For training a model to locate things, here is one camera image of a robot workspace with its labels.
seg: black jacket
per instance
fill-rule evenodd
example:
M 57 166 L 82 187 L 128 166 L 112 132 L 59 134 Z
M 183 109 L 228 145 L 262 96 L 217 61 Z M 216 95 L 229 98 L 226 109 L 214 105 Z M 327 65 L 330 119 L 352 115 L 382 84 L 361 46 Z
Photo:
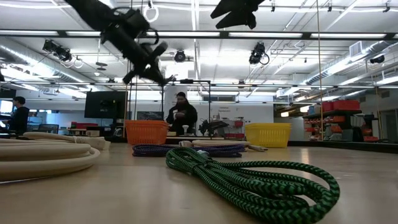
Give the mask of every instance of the black jacket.
M 15 113 L 11 116 L 8 124 L 9 129 L 15 131 L 17 134 L 24 134 L 27 129 L 27 120 L 29 117 L 29 109 L 25 106 L 18 108 Z
M 174 120 L 174 112 L 181 112 L 185 114 L 184 118 Z M 166 122 L 172 124 L 170 131 L 175 131 L 178 135 L 184 134 L 183 125 L 188 125 L 188 133 L 192 132 L 192 128 L 195 127 L 195 123 L 198 120 L 198 113 L 196 109 L 191 104 L 186 104 L 183 106 L 174 106 L 169 110 L 169 116 Z

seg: wooden table surface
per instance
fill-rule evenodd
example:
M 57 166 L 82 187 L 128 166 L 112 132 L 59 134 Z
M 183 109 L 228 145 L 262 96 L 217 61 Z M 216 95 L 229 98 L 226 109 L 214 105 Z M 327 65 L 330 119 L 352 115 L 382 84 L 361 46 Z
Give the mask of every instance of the wooden table surface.
M 321 224 L 387 224 L 398 220 L 398 155 L 317 147 L 245 152 L 241 159 L 318 166 L 336 177 L 341 197 Z M 262 169 L 301 175 L 303 172 Z M 132 157 L 112 144 L 97 165 L 70 175 L 0 184 L 0 223 L 259 223 L 196 177 L 167 168 L 165 158 Z

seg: plastic basket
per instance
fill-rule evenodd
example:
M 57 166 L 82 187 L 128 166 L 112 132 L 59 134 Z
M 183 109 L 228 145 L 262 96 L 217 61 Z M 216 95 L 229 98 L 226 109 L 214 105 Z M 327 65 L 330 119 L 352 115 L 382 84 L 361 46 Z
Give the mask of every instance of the plastic basket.
M 292 125 L 289 123 L 257 123 L 248 124 L 246 128 L 247 140 L 257 146 L 287 147 Z
M 127 142 L 136 144 L 165 144 L 169 125 L 164 121 L 126 120 Z

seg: tv screen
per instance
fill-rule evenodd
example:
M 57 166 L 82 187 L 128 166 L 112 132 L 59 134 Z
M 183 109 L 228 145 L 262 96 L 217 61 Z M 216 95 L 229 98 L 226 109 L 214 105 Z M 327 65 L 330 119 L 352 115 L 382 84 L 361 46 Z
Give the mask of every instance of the tv screen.
M 123 119 L 125 110 L 125 91 L 97 91 L 87 93 L 85 118 Z

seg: man with beard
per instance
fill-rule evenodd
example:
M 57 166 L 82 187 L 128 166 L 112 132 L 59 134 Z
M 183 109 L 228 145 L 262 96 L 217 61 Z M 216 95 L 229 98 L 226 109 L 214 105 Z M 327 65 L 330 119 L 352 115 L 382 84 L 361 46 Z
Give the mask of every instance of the man with beard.
M 185 93 L 177 94 L 177 104 L 169 111 L 166 121 L 172 124 L 169 131 L 175 131 L 177 135 L 184 135 L 183 125 L 188 125 L 187 133 L 192 133 L 192 128 L 198 120 L 196 109 L 188 102 Z

